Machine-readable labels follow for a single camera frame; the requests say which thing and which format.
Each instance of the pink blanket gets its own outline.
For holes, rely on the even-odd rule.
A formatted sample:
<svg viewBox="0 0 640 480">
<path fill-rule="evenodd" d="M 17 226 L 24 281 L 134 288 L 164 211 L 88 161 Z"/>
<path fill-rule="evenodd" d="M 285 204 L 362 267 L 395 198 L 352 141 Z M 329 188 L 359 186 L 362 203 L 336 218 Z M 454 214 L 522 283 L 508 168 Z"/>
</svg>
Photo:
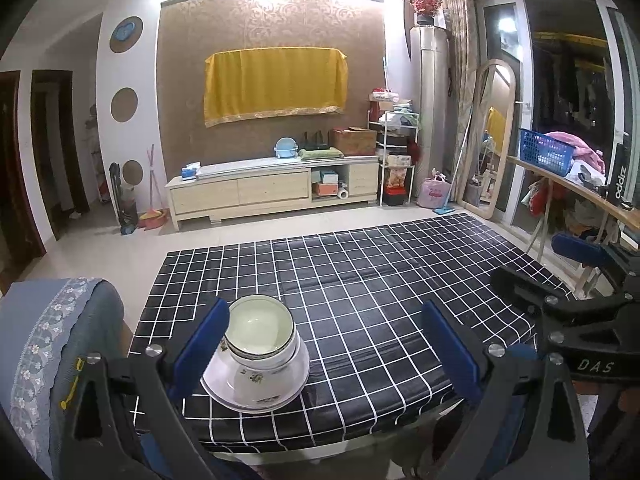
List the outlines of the pink blanket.
<svg viewBox="0 0 640 480">
<path fill-rule="evenodd" d="M 596 152 L 594 152 L 589 145 L 584 142 L 580 137 L 576 137 L 575 135 L 568 134 L 566 132 L 549 132 L 549 137 L 553 137 L 556 140 L 562 140 L 562 142 L 566 142 L 575 147 L 574 158 L 583 160 L 587 164 L 589 164 L 592 168 L 595 168 L 602 174 L 605 173 L 605 165 L 604 160 L 600 158 Z"/>
</svg>

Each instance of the blue clock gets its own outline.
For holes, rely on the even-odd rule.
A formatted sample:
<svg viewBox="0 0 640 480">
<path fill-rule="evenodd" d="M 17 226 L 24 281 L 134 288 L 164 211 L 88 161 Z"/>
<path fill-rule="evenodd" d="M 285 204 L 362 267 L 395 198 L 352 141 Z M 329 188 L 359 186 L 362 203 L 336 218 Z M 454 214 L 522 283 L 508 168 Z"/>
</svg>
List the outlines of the blue clock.
<svg viewBox="0 0 640 480">
<path fill-rule="evenodd" d="M 134 22 L 124 22 L 113 31 L 113 37 L 118 41 L 126 41 L 133 34 L 135 28 L 136 24 Z"/>
</svg>

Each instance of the wooden mirror frame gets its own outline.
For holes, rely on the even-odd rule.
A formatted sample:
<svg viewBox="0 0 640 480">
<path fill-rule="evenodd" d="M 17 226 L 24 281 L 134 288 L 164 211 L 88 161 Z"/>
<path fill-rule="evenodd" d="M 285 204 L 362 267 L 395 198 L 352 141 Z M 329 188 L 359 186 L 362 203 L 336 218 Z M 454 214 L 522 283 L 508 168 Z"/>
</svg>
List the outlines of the wooden mirror frame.
<svg viewBox="0 0 640 480">
<path fill-rule="evenodd" d="M 496 172 L 496 179 L 494 184 L 495 192 L 492 194 L 491 202 L 489 202 L 488 206 L 476 207 L 472 204 L 469 204 L 468 202 L 465 202 L 463 200 L 463 196 L 465 195 L 466 186 L 468 184 L 469 171 L 471 170 L 471 163 L 473 159 L 473 157 L 470 156 L 472 153 L 472 150 L 469 150 L 469 147 L 473 146 L 472 143 L 475 144 L 476 142 L 478 142 L 477 139 L 472 139 L 472 134 L 475 133 L 474 126 L 478 122 L 478 120 L 474 121 L 473 113 L 476 113 L 476 110 L 479 110 L 480 101 L 482 99 L 482 91 L 479 91 L 478 87 L 481 84 L 482 75 L 484 74 L 485 71 L 489 70 L 489 68 L 492 66 L 503 66 L 505 69 L 507 69 L 507 71 L 509 72 L 509 76 L 511 78 L 511 82 L 513 82 L 513 84 L 509 85 L 509 97 L 508 97 L 509 107 L 507 108 L 507 116 L 505 117 L 505 122 L 504 122 L 504 137 L 502 139 L 502 151 L 500 152 L 500 164 L 498 165 L 498 171 Z M 462 189 L 460 192 L 460 198 L 457 200 L 457 202 L 465 209 L 471 211 L 474 214 L 477 214 L 480 218 L 489 220 L 494 215 L 495 204 L 498 202 L 498 195 L 500 194 L 500 186 L 502 185 L 502 177 L 504 176 L 504 168 L 507 165 L 507 155 L 509 154 L 509 144 L 511 142 L 511 127 L 513 126 L 513 109 L 515 106 L 515 96 L 516 96 L 516 84 L 515 84 L 516 76 L 513 73 L 513 68 L 511 68 L 511 66 L 507 62 L 501 59 L 490 59 L 488 61 L 485 61 L 484 63 L 482 63 L 482 65 L 478 69 L 477 74 L 478 76 L 476 76 L 476 88 L 474 90 L 474 102 L 473 102 L 473 108 L 471 111 L 471 114 L 472 114 L 471 124 L 469 125 L 469 135 L 466 140 L 466 146 L 465 146 L 465 151 L 466 151 L 465 167 L 461 176 L 464 186 L 462 186 Z"/>
</svg>

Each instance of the red flower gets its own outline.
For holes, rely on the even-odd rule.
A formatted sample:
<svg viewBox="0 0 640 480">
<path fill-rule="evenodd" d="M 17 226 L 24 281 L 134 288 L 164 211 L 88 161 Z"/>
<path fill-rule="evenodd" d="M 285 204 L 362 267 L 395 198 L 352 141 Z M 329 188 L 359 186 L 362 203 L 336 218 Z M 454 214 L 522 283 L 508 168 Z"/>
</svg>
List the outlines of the red flower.
<svg viewBox="0 0 640 480">
<path fill-rule="evenodd" d="M 442 5 L 442 0 L 410 0 L 417 14 L 428 14 L 434 16 Z"/>
</svg>

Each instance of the green towel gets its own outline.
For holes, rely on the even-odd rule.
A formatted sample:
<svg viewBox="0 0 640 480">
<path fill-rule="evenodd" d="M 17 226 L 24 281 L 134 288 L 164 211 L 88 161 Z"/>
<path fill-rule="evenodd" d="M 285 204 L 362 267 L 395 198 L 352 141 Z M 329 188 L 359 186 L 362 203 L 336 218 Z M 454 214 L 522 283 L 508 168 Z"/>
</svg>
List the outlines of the green towel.
<svg viewBox="0 0 640 480">
<path fill-rule="evenodd" d="M 313 160 L 314 158 L 344 158 L 344 155 L 338 148 L 329 148 L 328 150 L 300 150 L 298 155 L 301 160 Z"/>
</svg>

